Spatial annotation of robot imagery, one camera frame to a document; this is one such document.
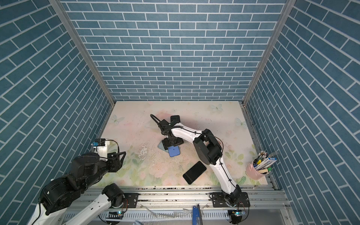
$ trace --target metal bracket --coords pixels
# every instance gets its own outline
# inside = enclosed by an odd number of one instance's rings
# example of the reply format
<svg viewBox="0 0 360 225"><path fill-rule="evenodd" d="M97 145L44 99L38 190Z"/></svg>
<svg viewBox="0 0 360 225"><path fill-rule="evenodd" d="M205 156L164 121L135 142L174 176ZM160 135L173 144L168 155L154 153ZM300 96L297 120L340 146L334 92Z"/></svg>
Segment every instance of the metal bracket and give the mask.
<svg viewBox="0 0 360 225"><path fill-rule="evenodd" d="M222 192L210 193L210 199L214 208L229 207L224 200L224 194ZM246 192L241 193L240 201L244 204L244 207L250 207L249 197Z"/></svg>
<svg viewBox="0 0 360 225"><path fill-rule="evenodd" d="M115 105L115 100L110 93L108 87L106 86L99 70L97 69L93 59L89 55L84 43L80 39L79 34L77 33L74 25L71 22L69 15L66 13L64 6L61 4L60 0L49 0L51 6L53 7L54 11L56 12L57 16L59 17L60 21L64 25L66 31L70 35L72 41L74 42L75 46L79 50L80 54L84 58L87 66L90 68L93 76L98 81L100 88L103 90L105 96L108 98L110 104L112 106Z"/></svg>
<svg viewBox="0 0 360 225"><path fill-rule="evenodd" d="M254 146L255 146L255 150L257 153L259 153L261 150L263 150L262 148L262 145L261 145L261 142L260 142L260 139L256 133L256 129L255 129L255 126L254 126L254 123L252 122L251 120L251 117L250 117L250 114L249 114L249 111L247 109L246 106L244 105L240 105L241 107L241 110L243 111L243 115L244 115L244 118L245 118L245 121L246 121L246 125L248 126L249 128L249 133L250 133L250 136L252 138L252 142L254 143ZM273 184L273 188L274 190L279 190L279 185L273 175L273 173L270 171L269 173L269 177L270 177L270 180Z"/></svg>
<svg viewBox="0 0 360 225"><path fill-rule="evenodd" d="M128 208L136 208L138 203L138 193L124 193L125 199L127 199L127 207Z"/></svg>
<svg viewBox="0 0 360 225"><path fill-rule="evenodd" d="M280 14L279 20L275 25L275 28L273 30L273 33L270 37L270 40L266 46L266 49L262 55L261 61L259 62L256 71L254 73L254 76L250 82L249 88L246 90L245 96L244 96L244 100L243 100L243 105L246 105L250 99L250 96L252 94L252 92L255 89L255 86L261 76L261 73L264 70L264 67L269 59L269 56L276 44L276 41L278 40L280 33L282 31L282 29L284 28L285 22L289 17L289 14L295 4L296 0L287 0L286 4L283 7L283 11Z"/></svg>
<svg viewBox="0 0 360 225"><path fill-rule="evenodd" d="M292 209L280 210L285 225L298 225Z"/></svg>
<svg viewBox="0 0 360 225"><path fill-rule="evenodd" d="M108 121L109 121L109 119L110 119L110 116L111 116L111 113L112 113L112 111L113 111L113 109L114 109L114 105L111 105L110 106L110 110L109 110L109 112L108 112L108 114L107 114L107 116L106 116L106 118L105 118L105 120L104 120L104 123L103 123L103 125L101 126L101 130L99 131L99 133L98 133L98 138L101 138L101 135L103 134L103 132L104 132L104 130L105 130L105 127L106 127L106 124L108 123Z"/></svg>

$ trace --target table surface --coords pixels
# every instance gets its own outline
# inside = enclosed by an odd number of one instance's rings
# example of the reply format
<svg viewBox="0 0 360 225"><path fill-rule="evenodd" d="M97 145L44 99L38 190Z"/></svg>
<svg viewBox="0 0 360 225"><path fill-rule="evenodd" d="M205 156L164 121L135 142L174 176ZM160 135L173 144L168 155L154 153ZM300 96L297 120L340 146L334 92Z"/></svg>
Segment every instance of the table surface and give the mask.
<svg viewBox="0 0 360 225"><path fill-rule="evenodd" d="M123 167L117 173L107 173L94 186L116 183L119 186L178 186L188 185L183 174L199 161L194 145L185 141L180 145L180 155L170 157L157 146L165 138L157 124L150 118L170 121L179 115L184 126L205 130L224 143L224 161L239 185L267 184L265 178L252 180L245 167L256 155L248 127L238 102L181 101L181 102L116 102L106 124L102 138L118 142L120 151L126 151ZM109 152L117 146L111 142ZM206 171L192 185L219 185L212 171Z"/></svg>

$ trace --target pen holder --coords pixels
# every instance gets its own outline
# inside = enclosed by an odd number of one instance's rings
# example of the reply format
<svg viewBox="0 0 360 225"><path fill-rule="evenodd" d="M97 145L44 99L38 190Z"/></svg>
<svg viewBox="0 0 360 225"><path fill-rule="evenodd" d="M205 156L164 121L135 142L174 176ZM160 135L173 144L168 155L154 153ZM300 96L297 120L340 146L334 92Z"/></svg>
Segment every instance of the pen holder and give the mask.
<svg viewBox="0 0 360 225"><path fill-rule="evenodd" d="M250 163L246 169L245 169L246 174L248 175L248 177L250 177L253 180L258 180L262 177L264 177L265 175L269 174L269 172L267 172L266 174L261 174L259 173L253 166L252 163Z"/></svg>

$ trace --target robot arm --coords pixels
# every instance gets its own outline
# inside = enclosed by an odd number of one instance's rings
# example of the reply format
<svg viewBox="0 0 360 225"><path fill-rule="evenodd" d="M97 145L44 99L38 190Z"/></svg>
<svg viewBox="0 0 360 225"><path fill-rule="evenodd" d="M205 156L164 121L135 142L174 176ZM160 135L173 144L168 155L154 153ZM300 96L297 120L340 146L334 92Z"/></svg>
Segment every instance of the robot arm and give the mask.
<svg viewBox="0 0 360 225"><path fill-rule="evenodd" d="M69 174L52 180L42 189L28 225L59 224L62 214L80 194L99 182L107 172L117 172L122 167L125 155L126 152L108 153L106 161L101 160L102 156L95 152L75 157ZM95 201L66 224L88 224L110 206L120 206L123 198L123 192L116 184L108 185Z"/></svg>
<svg viewBox="0 0 360 225"><path fill-rule="evenodd" d="M212 168L219 180L225 202L230 206L238 204L241 189L231 178L222 158L222 147L212 132L208 129L201 131L186 127L180 122L180 116L171 116L170 123L166 120L160 121L152 114L150 116L158 124L161 134L167 136L162 141L164 148L180 145L184 143L183 139L192 142L200 160Z"/></svg>

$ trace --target black smartphone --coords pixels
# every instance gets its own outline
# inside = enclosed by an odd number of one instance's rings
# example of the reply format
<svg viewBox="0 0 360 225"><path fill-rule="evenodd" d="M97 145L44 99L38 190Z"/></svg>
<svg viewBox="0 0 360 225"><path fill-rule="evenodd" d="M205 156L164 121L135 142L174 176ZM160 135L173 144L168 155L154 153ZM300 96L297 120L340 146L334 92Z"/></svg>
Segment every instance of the black smartphone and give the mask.
<svg viewBox="0 0 360 225"><path fill-rule="evenodd" d="M199 161L183 174L183 178L188 184L192 184L205 171L206 167Z"/></svg>

